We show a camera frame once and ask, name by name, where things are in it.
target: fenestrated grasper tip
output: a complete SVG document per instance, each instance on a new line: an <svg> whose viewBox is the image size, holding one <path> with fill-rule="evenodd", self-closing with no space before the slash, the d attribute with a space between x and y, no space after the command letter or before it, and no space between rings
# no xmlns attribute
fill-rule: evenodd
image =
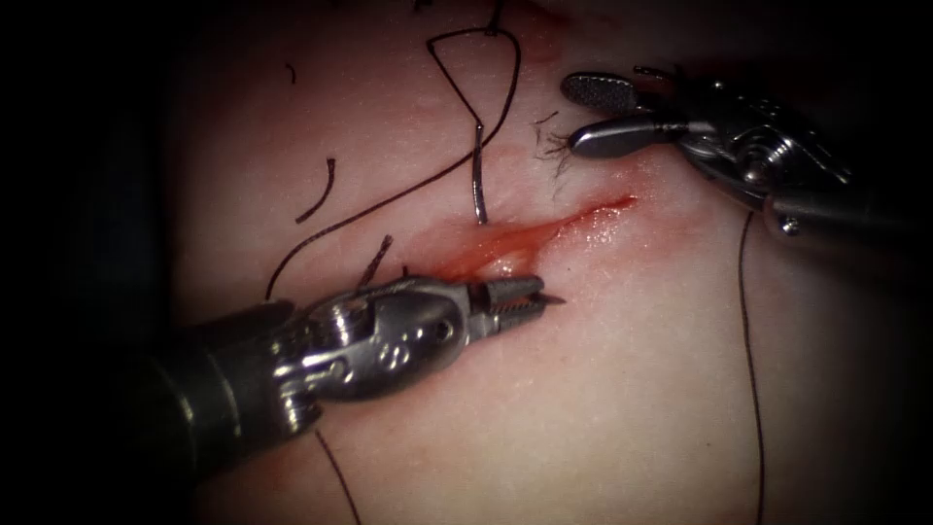
<svg viewBox="0 0 933 525"><path fill-rule="evenodd" d="M567 302L561 299L560 297L549 296L548 294L534 294L532 296L532 299L539 301L539 302L543 302L544 304L547 304L549 306L555 306L558 304L567 304Z"/></svg>
<svg viewBox="0 0 933 525"><path fill-rule="evenodd" d="M531 323L544 314L545 308L547 308L546 302L530 300L493 308L490 315L498 321L498 332L502 333Z"/></svg>
<svg viewBox="0 0 933 525"><path fill-rule="evenodd" d="M612 115L632 113L639 105L632 82L611 73L571 73L561 81L561 94L574 104Z"/></svg>
<svg viewBox="0 0 933 525"><path fill-rule="evenodd" d="M496 306L536 294L544 288L544 281L537 275L491 279L480 284L489 306Z"/></svg>

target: skin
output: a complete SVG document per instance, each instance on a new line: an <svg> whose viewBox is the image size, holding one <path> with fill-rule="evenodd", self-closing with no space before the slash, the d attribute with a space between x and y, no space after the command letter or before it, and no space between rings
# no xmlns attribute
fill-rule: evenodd
<svg viewBox="0 0 933 525"><path fill-rule="evenodd" d="M166 127L179 325L256 303L297 242L469 152L472 120L424 42L484 25L492 6L437 4L417 15L406 2L269 11L204 32L178 68ZM825 44L817 37L779 44L766 30L665 6L509 2L501 27L519 39L523 62L508 118L483 152L490 224L476 224L466 164L313 243L273 296L303 304L354 287L386 234L395 243L376 283L404 264L442 273L491 232L635 203L562 229L533 257L507 253L475 268L536 273L568 304L468 347L405 392L327 405L318 428L363 522L753 521L758 449L738 280L745 212L671 146L570 158L559 174L558 159L536 158L550 145L536 145L532 123L559 112L539 126L546 137L600 118L561 97L571 71L832 54L812 52ZM659 38L665 29L679 37ZM438 51L488 131L512 67L507 42L476 35ZM843 112L828 104L827 113ZM333 191L297 226L324 190L326 158L336 159ZM765 522L864 516L902 415L910 304L781 248L760 220L744 249ZM205 483L198 501L205 521L353 520L310 435Z"/></svg>

